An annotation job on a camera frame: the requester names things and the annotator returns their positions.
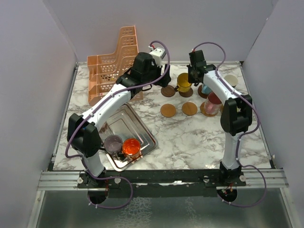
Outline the yellow black mug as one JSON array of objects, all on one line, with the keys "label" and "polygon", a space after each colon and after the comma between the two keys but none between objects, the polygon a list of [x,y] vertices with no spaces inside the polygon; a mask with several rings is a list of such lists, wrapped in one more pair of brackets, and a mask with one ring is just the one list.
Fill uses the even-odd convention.
[{"label": "yellow black mug", "polygon": [[191,89],[192,83],[188,81],[188,73],[182,73],[177,77],[175,92],[186,93]]}]

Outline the white blue mug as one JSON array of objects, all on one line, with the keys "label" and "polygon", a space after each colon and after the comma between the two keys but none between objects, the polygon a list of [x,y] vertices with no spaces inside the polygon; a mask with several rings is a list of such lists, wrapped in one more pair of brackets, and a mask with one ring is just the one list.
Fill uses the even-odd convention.
[{"label": "white blue mug", "polygon": [[205,95],[209,95],[209,93],[211,93],[212,90],[207,85],[203,84],[201,92]]}]

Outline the dark brown wooden coaster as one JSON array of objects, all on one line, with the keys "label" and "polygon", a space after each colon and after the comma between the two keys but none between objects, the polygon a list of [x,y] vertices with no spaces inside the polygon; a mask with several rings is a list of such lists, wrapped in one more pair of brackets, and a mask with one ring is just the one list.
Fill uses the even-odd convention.
[{"label": "dark brown wooden coaster", "polygon": [[182,97],[191,97],[193,95],[193,90],[190,89],[187,92],[181,92],[181,91],[179,91],[179,94]]}]

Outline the brown ringed wooden saucer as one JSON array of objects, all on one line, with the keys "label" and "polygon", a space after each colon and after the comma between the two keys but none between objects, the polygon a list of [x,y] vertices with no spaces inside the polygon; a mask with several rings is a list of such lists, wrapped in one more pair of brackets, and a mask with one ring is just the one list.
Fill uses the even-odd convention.
[{"label": "brown ringed wooden saucer", "polygon": [[200,85],[200,86],[198,87],[198,94],[199,94],[200,97],[206,99],[206,98],[208,97],[208,94],[203,93],[203,92],[202,92],[202,89],[203,89],[203,86]]}]

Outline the dark walnut coaster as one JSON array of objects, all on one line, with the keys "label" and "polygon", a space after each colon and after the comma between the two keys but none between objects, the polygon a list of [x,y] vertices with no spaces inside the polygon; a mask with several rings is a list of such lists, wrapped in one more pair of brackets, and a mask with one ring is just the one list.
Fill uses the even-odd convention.
[{"label": "dark walnut coaster", "polygon": [[161,88],[161,94],[164,97],[172,97],[175,95],[175,93],[176,93],[176,91],[175,91],[174,87],[171,85]]}]

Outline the white cup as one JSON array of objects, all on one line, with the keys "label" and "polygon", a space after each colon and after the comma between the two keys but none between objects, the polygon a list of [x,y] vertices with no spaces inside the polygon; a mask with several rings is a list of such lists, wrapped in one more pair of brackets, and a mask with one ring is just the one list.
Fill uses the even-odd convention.
[{"label": "white cup", "polygon": [[224,79],[235,88],[238,85],[238,78],[234,75],[226,75]]}]

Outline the woven rattan coaster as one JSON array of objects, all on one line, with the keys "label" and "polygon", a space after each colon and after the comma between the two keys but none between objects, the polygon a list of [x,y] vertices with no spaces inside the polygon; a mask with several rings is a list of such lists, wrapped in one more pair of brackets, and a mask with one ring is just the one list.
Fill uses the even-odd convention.
[{"label": "woven rattan coaster", "polygon": [[223,113],[223,109],[224,109],[224,105],[221,105],[221,107],[220,107],[221,114]]},{"label": "woven rattan coaster", "polygon": [[200,105],[200,111],[207,117],[214,117],[218,114],[218,112],[216,112],[215,114],[207,114],[204,110],[204,104],[205,102],[203,102],[201,105]]}]

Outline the pink maroon mug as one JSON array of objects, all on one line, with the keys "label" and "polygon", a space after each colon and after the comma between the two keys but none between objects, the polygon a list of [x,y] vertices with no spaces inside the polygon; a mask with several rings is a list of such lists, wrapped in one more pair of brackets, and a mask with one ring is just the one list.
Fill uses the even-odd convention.
[{"label": "pink maroon mug", "polygon": [[211,92],[204,102],[203,111],[208,116],[215,116],[219,112],[221,105],[221,100],[214,92]]}]

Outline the light brown wooden coaster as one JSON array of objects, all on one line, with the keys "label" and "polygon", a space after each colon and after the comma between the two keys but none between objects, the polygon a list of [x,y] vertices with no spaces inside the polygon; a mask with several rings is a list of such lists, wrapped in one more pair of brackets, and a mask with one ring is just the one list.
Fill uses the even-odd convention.
[{"label": "light brown wooden coaster", "polygon": [[197,106],[192,102],[186,102],[182,105],[182,112],[187,116],[195,115],[198,111]]}]

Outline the light beech wooden coaster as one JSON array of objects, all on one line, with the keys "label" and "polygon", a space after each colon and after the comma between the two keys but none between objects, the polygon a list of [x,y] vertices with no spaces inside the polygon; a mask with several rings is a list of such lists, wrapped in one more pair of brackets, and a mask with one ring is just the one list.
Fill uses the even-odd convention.
[{"label": "light beech wooden coaster", "polygon": [[176,108],[172,104],[164,104],[161,106],[160,112],[162,116],[170,118],[176,114]]}]

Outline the orange metallic cup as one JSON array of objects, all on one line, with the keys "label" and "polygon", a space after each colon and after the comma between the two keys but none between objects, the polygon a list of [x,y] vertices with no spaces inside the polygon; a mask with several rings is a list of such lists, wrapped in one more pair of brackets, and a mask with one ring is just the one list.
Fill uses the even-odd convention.
[{"label": "orange metallic cup", "polygon": [[141,156],[141,144],[135,138],[129,138],[122,145],[122,152],[126,158],[135,160]]}]

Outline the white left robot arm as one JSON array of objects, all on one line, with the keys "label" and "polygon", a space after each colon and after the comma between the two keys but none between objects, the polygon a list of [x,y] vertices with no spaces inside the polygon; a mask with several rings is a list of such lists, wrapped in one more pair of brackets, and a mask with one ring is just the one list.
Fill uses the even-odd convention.
[{"label": "white left robot arm", "polygon": [[99,131],[107,119],[130,101],[145,86],[166,87],[170,82],[170,65],[162,70],[162,60],[169,52],[157,48],[149,53],[140,52],[131,68],[118,77],[110,91],[92,108],[81,115],[72,114],[68,120],[67,149],[72,147],[90,174],[88,181],[98,188],[104,184],[105,170],[98,152],[102,145]]}]

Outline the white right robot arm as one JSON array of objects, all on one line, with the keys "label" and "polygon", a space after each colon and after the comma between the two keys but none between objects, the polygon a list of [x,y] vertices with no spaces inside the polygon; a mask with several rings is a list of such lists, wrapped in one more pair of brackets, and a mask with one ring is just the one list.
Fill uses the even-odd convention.
[{"label": "white right robot arm", "polygon": [[240,136],[247,132],[252,124],[252,97],[242,95],[235,90],[218,72],[214,65],[208,65],[201,50],[189,53],[189,83],[197,86],[203,83],[208,86],[220,103],[224,105],[220,124],[224,130],[225,150],[220,162],[218,181],[228,186],[241,175],[239,164]]}]

